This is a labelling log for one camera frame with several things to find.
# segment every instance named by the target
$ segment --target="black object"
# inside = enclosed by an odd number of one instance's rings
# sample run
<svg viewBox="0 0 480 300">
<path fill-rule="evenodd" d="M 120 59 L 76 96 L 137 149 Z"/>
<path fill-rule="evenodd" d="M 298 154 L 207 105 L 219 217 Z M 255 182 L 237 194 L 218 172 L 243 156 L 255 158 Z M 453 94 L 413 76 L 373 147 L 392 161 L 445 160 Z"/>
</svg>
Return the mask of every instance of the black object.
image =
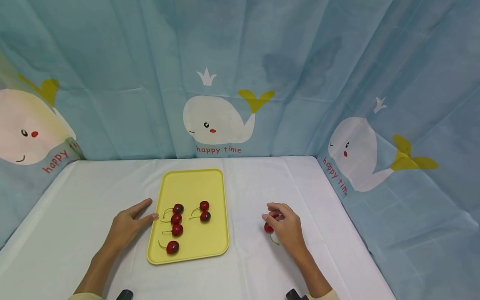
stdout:
<svg viewBox="0 0 480 300">
<path fill-rule="evenodd" d="M 133 292 L 129 289 L 124 289 L 120 292 L 120 295 L 117 297 L 117 300 L 132 300 Z"/>
<path fill-rule="evenodd" d="M 308 297 L 307 296 L 303 296 L 302 298 L 300 298 L 300 296 L 298 295 L 297 291 L 293 288 L 290 290 L 290 292 L 288 292 L 285 297 L 287 297 L 287 300 L 308 300 Z"/>
</svg>

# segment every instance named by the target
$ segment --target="cherry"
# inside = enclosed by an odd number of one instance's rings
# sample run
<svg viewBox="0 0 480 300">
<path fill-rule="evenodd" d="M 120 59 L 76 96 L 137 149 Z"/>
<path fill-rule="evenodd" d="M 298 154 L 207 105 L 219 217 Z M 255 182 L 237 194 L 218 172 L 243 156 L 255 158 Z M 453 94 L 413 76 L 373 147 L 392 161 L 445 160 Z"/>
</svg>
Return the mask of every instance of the cherry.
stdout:
<svg viewBox="0 0 480 300">
<path fill-rule="evenodd" d="M 171 210 L 174 214 L 182 214 L 183 213 L 183 205 L 177 203 L 173 206 L 173 208 L 166 209 L 165 212 L 163 213 L 163 218 L 165 218 L 165 214 L 167 211 Z"/>
<path fill-rule="evenodd" d="M 208 201 L 202 201 L 200 202 L 200 206 L 195 208 L 190 215 L 193 215 L 193 213 L 199 209 L 204 212 L 204 211 L 207 211 L 209 208 L 210 208 L 210 204 L 208 203 Z"/>
<path fill-rule="evenodd" d="M 209 212 L 204 211 L 204 212 L 202 212 L 202 214 L 200 216 L 191 217 L 189 220 L 195 219 L 195 218 L 200 218 L 200 221 L 208 222 L 208 221 L 210 221 L 211 217 L 212 217 L 212 215 Z"/>
<path fill-rule="evenodd" d="M 180 224 L 181 223 L 181 214 L 173 214 L 172 217 L 170 218 L 170 223 L 172 224 Z"/>
<path fill-rule="evenodd" d="M 176 254 L 180 250 L 180 244 L 176 240 L 171 240 L 168 242 L 167 246 L 164 247 L 158 241 L 158 245 L 162 249 L 166 249 L 168 254 Z"/>
<path fill-rule="evenodd" d="M 183 226 L 180 224 L 174 224 L 172 230 L 162 231 L 162 233 L 171 232 L 174 237 L 178 237 L 183 233 Z"/>
<path fill-rule="evenodd" d="M 270 239 L 272 240 L 272 242 L 277 245 L 277 246 L 280 246 L 279 243 L 277 243 L 276 241 L 273 240 L 272 238 L 272 233 L 274 232 L 273 228 L 265 222 L 265 225 L 264 225 L 264 230 L 266 233 L 268 233 L 270 235 Z"/>
<path fill-rule="evenodd" d="M 273 233 L 274 232 L 273 227 L 271 227 L 268 223 L 265 223 L 264 230 L 265 230 L 266 233 Z"/>
</svg>

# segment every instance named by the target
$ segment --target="sleeve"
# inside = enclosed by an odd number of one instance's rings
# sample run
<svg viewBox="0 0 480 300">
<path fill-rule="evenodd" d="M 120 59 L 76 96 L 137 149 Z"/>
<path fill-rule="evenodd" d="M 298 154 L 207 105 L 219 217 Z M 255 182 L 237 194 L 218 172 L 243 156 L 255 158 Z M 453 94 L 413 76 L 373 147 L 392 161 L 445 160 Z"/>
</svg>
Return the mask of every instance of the sleeve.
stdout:
<svg viewBox="0 0 480 300">
<path fill-rule="evenodd" d="M 335 290 L 331 290 L 328 294 L 320 298 L 313 298 L 310 295 L 307 295 L 309 300 L 340 300 Z"/>
<path fill-rule="evenodd" d="M 80 293 L 72 295 L 68 300 L 102 300 L 102 297 L 92 293 Z"/>
</svg>

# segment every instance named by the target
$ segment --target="yellow tray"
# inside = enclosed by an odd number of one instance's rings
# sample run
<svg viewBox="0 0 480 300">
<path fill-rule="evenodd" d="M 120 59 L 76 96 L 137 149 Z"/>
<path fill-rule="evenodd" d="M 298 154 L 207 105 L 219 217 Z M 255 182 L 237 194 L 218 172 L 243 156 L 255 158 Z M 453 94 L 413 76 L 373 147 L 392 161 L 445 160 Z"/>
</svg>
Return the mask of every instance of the yellow tray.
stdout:
<svg viewBox="0 0 480 300">
<path fill-rule="evenodd" d="M 212 214 L 210 221 L 202 223 L 199 218 L 189 220 L 192 211 L 204 200 L 210 204 L 208 210 Z M 179 237 L 173 237 L 170 232 L 162 233 L 172 229 L 169 222 L 171 210 L 163 219 L 168 223 L 159 222 L 165 210 L 172 208 L 176 203 L 184 207 L 181 222 L 183 234 Z M 165 174 L 156 212 L 160 218 L 153 222 L 147 248 L 147 260 L 151 264 L 169 264 L 218 256 L 227 251 L 229 244 L 227 206 L 223 173 L 219 169 L 171 171 Z M 200 216 L 201 213 L 202 211 L 198 209 L 193 216 Z M 176 240 L 180 244 L 179 251 L 173 255 L 167 254 L 166 250 L 158 245 L 160 242 L 166 247 L 171 240 Z"/>
</svg>

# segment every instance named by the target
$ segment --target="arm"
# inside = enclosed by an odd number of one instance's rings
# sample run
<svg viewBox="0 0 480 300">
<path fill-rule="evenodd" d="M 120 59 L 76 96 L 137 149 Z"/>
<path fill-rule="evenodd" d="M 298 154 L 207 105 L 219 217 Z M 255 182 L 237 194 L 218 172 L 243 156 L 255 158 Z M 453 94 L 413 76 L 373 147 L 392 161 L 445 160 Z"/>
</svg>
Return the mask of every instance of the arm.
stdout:
<svg viewBox="0 0 480 300">
<path fill-rule="evenodd" d="M 151 214 L 142 219 L 138 219 L 142 211 L 151 203 L 152 199 L 145 199 L 139 204 L 121 211 L 113 219 L 112 226 L 103 246 L 93 257 L 90 267 L 77 290 L 74 292 L 74 295 L 81 293 L 102 295 L 108 275 L 118 255 L 130 244 L 142 228 L 150 225 L 158 218 L 158 214 Z"/>
<path fill-rule="evenodd" d="M 262 218 L 273 227 L 280 243 L 300 269 L 310 295 L 320 298 L 329 294 L 332 287 L 305 245 L 299 216 L 286 204 L 268 203 L 267 206 L 270 213 Z"/>
</svg>

